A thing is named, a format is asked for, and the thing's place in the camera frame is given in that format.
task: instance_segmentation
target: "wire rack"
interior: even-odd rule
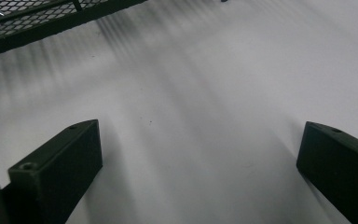
[[[80,0],[78,3],[82,9],[94,7],[108,0]],[[77,12],[76,6],[73,1],[69,1],[62,5],[43,9],[53,1],[44,0],[0,0],[0,11],[5,16],[12,13],[25,12],[30,8],[41,8],[40,11],[35,13],[27,13],[24,16],[14,18],[13,20],[0,22],[0,38],[5,38],[7,35],[12,35],[25,29],[32,28],[33,26],[42,25],[45,22],[56,20],[67,15]]]

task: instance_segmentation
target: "white surface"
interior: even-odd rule
[[[68,223],[348,223],[295,164],[306,120],[358,137],[358,1],[150,0],[1,54],[1,187],[86,119]]]

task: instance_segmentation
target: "metal mesh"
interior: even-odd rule
[[[79,0],[83,9],[94,7],[108,0]],[[0,10],[5,15],[15,11],[24,10],[30,7],[37,7],[50,1],[43,0],[5,0],[0,1]],[[12,21],[6,21],[0,24],[0,38],[11,35],[35,25],[43,24],[47,21],[56,20],[63,16],[75,13],[76,9],[72,3],[64,4],[58,7],[37,12],[35,14],[23,16]]]

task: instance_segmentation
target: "white table surface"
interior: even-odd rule
[[[68,223],[349,223],[296,169],[358,137],[358,0],[150,0],[0,55],[0,186],[65,127],[104,168]]]

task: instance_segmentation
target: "screw hole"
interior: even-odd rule
[[[338,129],[332,129],[331,131],[335,132],[335,133],[342,133],[341,130],[338,130]]]
[[[33,162],[26,162],[20,166],[22,170],[32,170],[36,167],[36,163]]]

